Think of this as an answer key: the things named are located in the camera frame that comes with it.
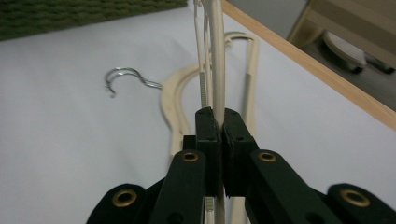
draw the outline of hanger hook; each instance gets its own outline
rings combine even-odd
[[[111,97],[114,98],[116,97],[117,93],[113,90],[113,88],[111,87],[113,81],[117,78],[117,77],[121,77],[121,76],[125,76],[125,75],[129,75],[129,76],[134,76],[139,78],[139,80],[148,87],[151,88],[155,88],[155,89],[162,89],[163,85],[161,85],[158,82],[153,82],[150,81],[148,79],[145,79],[142,77],[142,75],[140,75],[140,73],[136,70],[134,70],[131,67],[116,67],[110,71],[108,71],[105,75],[105,87],[111,91]]]

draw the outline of wooden table edge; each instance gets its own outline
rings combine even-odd
[[[252,33],[281,51],[283,54],[294,60],[301,67],[319,78],[328,86],[338,91],[353,104],[357,105],[365,112],[379,120],[393,131],[396,131],[396,112],[383,105],[375,98],[355,87],[332,70],[317,62],[315,59],[293,46],[284,38],[275,34],[258,21],[255,21],[243,11],[232,4],[223,1],[223,11],[229,17],[238,21]]]

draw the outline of green woven basket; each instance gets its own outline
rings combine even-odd
[[[186,5],[187,0],[0,0],[0,40]]]

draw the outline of metal grommet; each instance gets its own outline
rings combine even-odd
[[[342,189],[340,191],[341,197],[348,203],[352,203],[358,207],[367,207],[370,205],[370,200],[363,194],[353,189]]]
[[[183,161],[197,161],[198,155],[196,153],[188,152],[183,155]]]
[[[136,201],[137,194],[132,189],[121,189],[113,196],[113,204],[116,207],[126,207]]]
[[[262,161],[272,162],[276,161],[276,156],[269,152],[262,152],[259,154],[259,159]]]

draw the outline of metal hanger hook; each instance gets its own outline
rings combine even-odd
[[[158,82],[153,82],[150,81],[148,79],[145,79],[142,77],[142,75],[140,75],[140,73],[136,70],[134,70],[131,67],[116,67],[110,71],[108,71],[105,75],[105,87],[111,91],[111,97],[114,98],[116,97],[117,93],[113,90],[113,88],[111,87],[113,81],[117,78],[117,77],[122,77],[125,75],[129,75],[129,76],[134,76],[139,78],[139,80],[147,87],[151,87],[151,88],[155,88],[155,89],[162,89],[163,85],[161,85]]]

